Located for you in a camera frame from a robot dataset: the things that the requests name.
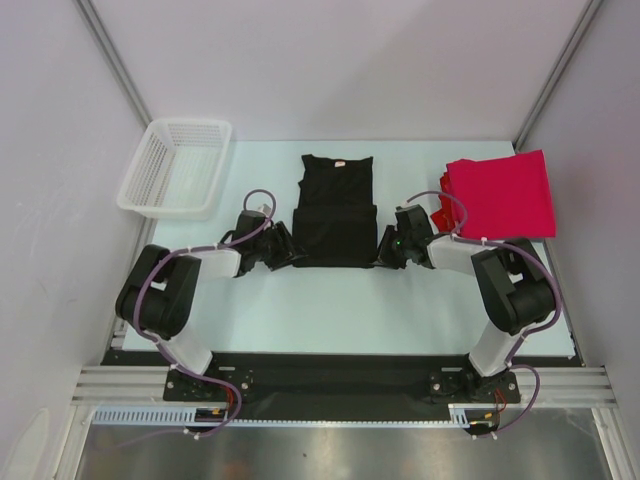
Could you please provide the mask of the black t shirt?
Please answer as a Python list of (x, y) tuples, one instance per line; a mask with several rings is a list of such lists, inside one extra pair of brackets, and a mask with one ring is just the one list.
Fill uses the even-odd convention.
[(294, 243), (306, 255), (296, 268), (371, 268), (377, 258), (373, 159), (306, 154), (293, 211)]

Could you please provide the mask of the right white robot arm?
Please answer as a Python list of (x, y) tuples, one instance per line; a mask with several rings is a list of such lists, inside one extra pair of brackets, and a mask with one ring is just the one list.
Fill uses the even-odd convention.
[(404, 269), (409, 262), (476, 280), (488, 323), (459, 371), (435, 374), (430, 395), (484, 401), (503, 381), (516, 352), (547, 318), (561, 312), (559, 288), (525, 238), (505, 242), (436, 234), (419, 205), (398, 207), (396, 223), (385, 228), (378, 263)]

